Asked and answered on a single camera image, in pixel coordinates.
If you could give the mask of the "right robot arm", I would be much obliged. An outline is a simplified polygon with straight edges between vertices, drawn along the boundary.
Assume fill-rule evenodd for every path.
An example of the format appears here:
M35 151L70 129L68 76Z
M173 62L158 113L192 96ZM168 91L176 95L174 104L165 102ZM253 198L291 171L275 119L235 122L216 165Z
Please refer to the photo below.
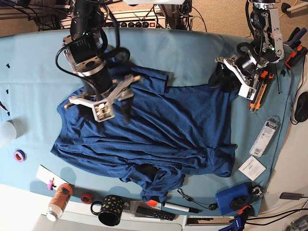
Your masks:
M56 64L61 71L79 78L84 91L68 98L64 108L82 105L91 109L94 119L103 122L115 117L113 104L122 102L122 115L130 122L130 107L134 97L131 84L140 80L140 76L125 75L122 81L113 79L108 69L121 67L130 58L130 52L120 46L119 25L111 12L115 28L116 45L107 50L108 39L103 31L106 17L101 9L108 11L107 3L99 0L76 0L73 3L73 18L70 34L63 39L63 46L56 57L64 54L70 64L67 71Z

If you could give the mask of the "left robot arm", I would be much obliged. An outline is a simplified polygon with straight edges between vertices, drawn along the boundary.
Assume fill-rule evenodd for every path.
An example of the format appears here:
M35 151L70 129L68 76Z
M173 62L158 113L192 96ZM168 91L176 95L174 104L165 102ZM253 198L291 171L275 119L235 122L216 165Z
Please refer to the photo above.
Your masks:
M208 81L212 88L222 86L226 92L235 89L252 92L257 74L269 64L284 58L279 11L274 0L247 0L245 15L253 36L251 42L241 42L239 56L216 59L216 69Z

